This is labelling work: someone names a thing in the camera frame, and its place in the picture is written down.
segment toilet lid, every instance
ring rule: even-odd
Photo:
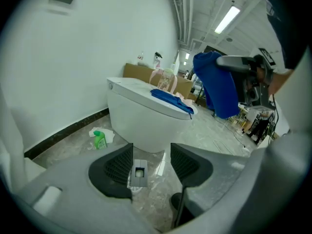
[[[190,115],[182,109],[152,96],[151,90],[157,88],[156,86],[136,78],[107,78],[107,82],[109,84],[109,89],[113,92],[145,107],[170,117],[184,120],[191,119]],[[194,115],[196,115],[197,109],[194,106],[191,107],[193,108]]]

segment toilet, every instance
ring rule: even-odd
[[[194,114],[151,95],[157,87],[136,78],[107,78],[108,107],[113,129],[143,151],[157,153],[180,142],[179,134],[192,123]]]

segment floor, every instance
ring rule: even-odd
[[[248,137],[237,134],[236,128],[229,121],[214,118],[211,113],[206,108],[199,106],[198,114],[194,117],[191,127],[180,134],[179,143],[213,152],[249,156],[256,145]],[[113,130],[110,116],[104,116],[66,137],[36,157],[34,162],[48,168],[59,160],[94,149],[93,139],[89,137],[89,131],[93,127]],[[127,143],[116,132],[114,133],[116,135],[110,145]],[[148,187],[133,192],[133,207],[154,228],[163,233],[167,232],[171,229],[174,216],[174,211],[169,203],[170,196],[182,190],[182,185],[170,164],[170,150],[150,154],[134,148],[134,159],[148,161]]]

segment blue cloth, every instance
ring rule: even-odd
[[[152,93],[152,96],[160,99],[160,100],[163,100],[171,105],[174,105],[180,109],[182,109],[183,111],[189,113],[189,114],[194,114],[194,111],[193,111],[193,108],[185,105],[181,99],[179,97],[175,97],[171,94],[168,94],[160,89],[153,89],[151,90],[151,93]]]
[[[216,51],[199,53],[193,58],[194,73],[204,85],[206,103],[220,118],[238,115],[238,96],[229,71],[218,68],[215,61],[222,56]]]

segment green spray bottle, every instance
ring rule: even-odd
[[[94,131],[94,135],[96,136],[94,139],[94,145],[96,149],[104,149],[107,147],[105,134],[100,131]]]

